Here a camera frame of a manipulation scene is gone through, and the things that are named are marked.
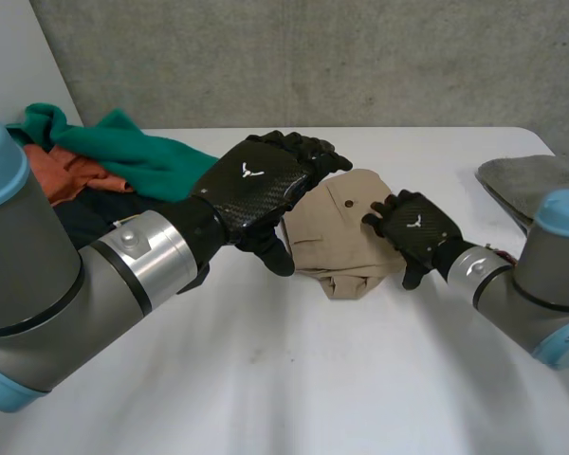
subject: gray cloth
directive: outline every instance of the gray cloth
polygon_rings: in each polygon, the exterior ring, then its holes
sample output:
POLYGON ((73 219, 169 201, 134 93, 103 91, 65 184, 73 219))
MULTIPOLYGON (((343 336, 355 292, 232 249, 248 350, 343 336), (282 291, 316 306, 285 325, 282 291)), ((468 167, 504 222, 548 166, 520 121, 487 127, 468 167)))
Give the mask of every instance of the gray cloth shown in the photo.
POLYGON ((547 193, 569 188, 569 163, 550 155, 499 158, 478 168, 476 178, 517 222, 527 227, 547 193))

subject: white logo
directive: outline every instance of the white logo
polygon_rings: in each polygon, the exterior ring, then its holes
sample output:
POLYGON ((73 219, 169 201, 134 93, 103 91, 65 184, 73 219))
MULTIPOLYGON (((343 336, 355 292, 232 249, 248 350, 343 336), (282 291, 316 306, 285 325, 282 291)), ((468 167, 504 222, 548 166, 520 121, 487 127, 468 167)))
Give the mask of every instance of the white logo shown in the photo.
POLYGON ((412 225, 407 225, 407 228, 421 228, 421 215, 417 215, 417 221, 412 225))
POLYGON ((261 171, 259 173, 252 173, 251 171, 247 170, 247 163, 243 163, 243 178, 253 177, 255 175, 263 175, 264 172, 261 171))

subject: table surface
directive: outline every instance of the table surface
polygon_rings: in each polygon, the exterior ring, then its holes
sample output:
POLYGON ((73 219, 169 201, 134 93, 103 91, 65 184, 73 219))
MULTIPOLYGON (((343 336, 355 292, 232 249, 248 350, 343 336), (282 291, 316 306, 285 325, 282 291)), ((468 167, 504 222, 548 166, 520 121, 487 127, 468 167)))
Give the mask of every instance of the table surface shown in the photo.
MULTIPOLYGON (((152 130, 212 155, 267 129, 152 130)), ((422 191, 474 243, 523 235, 474 178, 549 155, 518 128, 299 128, 393 191, 422 191)), ((328 300, 222 248, 173 298, 48 397, 0 413, 0 454, 569 454, 569 371, 534 361, 437 274, 328 300)))

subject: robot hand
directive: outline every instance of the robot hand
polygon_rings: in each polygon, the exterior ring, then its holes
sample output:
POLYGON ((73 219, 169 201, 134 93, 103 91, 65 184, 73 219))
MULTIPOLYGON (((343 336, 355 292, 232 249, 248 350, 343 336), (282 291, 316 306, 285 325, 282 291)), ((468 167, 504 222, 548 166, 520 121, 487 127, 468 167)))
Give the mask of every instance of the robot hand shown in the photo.
POLYGON ((351 169, 325 140, 274 131, 236 145, 198 180, 191 196, 211 206, 227 244, 289 276, 295 264, 274 228, 328 174, 351 169))
POLYGON ((398 196, 388 196, 383 204, 375 202, 371 208, 381 218, 368 213, 362 222, 386 238, 407 262, 402 282, 407 290, 419 286, 424 275, 437 267, 435 255, 441 245, 462 240, 462 232, 453 220, 419 192, 403 190, 398 196))

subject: gray wall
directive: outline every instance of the gray wall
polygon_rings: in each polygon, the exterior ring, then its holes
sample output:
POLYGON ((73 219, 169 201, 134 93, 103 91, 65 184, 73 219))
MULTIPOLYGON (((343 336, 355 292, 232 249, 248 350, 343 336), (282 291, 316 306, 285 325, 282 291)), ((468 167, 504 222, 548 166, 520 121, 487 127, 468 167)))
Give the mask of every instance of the gray wall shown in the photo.
POLYGON ((81 124, 29 1, 0 0, 0 121, 17 120, 38 99, 81 124))
POLYGON ((87 123, 515 125, 569 155, 569 0, 32 0, 87 123))

